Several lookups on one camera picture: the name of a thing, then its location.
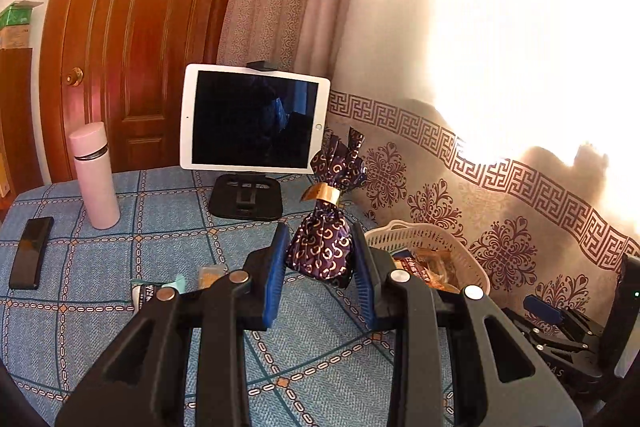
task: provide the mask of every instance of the blue gripper pad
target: blue gripper pad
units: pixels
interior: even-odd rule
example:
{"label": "blue gripper pad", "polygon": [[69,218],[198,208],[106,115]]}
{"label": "blue gripper pad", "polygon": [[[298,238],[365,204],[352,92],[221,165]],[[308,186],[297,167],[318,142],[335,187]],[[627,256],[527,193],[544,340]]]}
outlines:
{"label": "blue gripper pad", "polygon": [[526,311],[534,314],[547,324],[557,326],[562,322],[562,312],[535,295],[527,295],[522,301],[522,305]]}
{"label": "blue gripper pad", "polygon": [[367,328],[373,329],[376,322],[376,311],[374,307],[374,288],[371,280],[367,263],[364,259],[363,248],[366,248],[366,240],[361,228],[351,226],[353,232],[351,244],[353,246],[353,254],[355,257],[355,273],[356,287],[358,289],[358,302],[360,304],[360,313],[367,324]]}
{"label": "blue gripper pad", "polygon": [[285,272],[284,258],[290,242],[289,227],[286,223],[278,223],[270,247],[271,266],[264,283],[264,310],[262,312],[262,321],[267,328],[271,327],[271,324],[278,315]]}

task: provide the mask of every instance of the sunlight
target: sunlight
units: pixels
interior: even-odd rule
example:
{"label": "sunlight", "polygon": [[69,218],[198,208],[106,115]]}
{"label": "sunlight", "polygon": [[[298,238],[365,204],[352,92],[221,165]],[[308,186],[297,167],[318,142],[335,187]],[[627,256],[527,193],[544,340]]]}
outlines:
{"label": "sunlight", "polygon": [[638,229],[640,0],[430,0],[425,82],[469,159],[609,157],[603,203]]}

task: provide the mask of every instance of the door knob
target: door knob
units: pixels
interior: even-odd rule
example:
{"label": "door knob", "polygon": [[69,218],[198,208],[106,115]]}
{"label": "door knob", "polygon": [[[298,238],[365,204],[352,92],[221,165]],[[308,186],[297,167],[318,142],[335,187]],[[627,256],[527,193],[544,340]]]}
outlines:
{"label": "door knob", "polygon": [[84,73],[80,68],[73,68],[71,72],[66,76],[66,85],[69,87],[76,87],[82,83]]}

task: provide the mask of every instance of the white tablet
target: white tablet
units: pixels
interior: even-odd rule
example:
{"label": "white tablet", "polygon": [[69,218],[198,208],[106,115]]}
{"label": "white tablet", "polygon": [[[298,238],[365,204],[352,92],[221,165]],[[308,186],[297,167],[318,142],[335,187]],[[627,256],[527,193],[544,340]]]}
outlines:
{"label": "white tablet", "polygon": [[322,146],[329,80],[189,64],[180,120],[183,169],[311,173]]}

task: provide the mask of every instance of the food package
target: food package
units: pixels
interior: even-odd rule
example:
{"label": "food package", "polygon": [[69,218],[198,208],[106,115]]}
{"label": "food package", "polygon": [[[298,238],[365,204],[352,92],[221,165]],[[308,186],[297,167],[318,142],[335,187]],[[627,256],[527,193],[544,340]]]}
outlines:
{"label": "food package", "polygon": [[138,313],[145,303],[149,302],[160,288],[171,287],[178,293],[184,293],[187,280],[181,273],[175,276],[175,280],[168,283],[131,279],[131,301],[134,314]]}
{"label": "food package", "polygon": [[201,266],[198,270],[198,289],[210,287],[215,281],[224,277],[228,269],[225,264],[214,264],[211,266]]}
{"label": "food package", "polygon": [[[415,275],[422,279],[427,285],[435,288],[436,290],[460,293],[459,288],[447,282],[447,280],[449,280],[447,275],[441,275],[440,273],[431,270],[428,266],[420,263],[414,255],[415,254],[411,254],[407,249],[397,251],[393,253],[394,263],[398,269],[406,270],[411,275]],[[444,266],[446,266],[446,264],[443,263],[441,266],[444,270]]]}
{"label": "food package", "polygon": [[414,258],[425,268],[440,275],[443,282],[460,287],[456,275],[456,266],[451,259],[450,250],[433,250],[432,248],[417,247],[414,250]]}
{"label": "food package", "polygon": [[308,277],[347,288],[353,275],[351,230],[338,198],[360,187],[367,179],[364,161],[358,156],[364,135],[349,130],[349,143],[331,136],[326,150],[311,160],[316,185],[309,187],[302,200],[316,200],[287,250],[286,265]]}

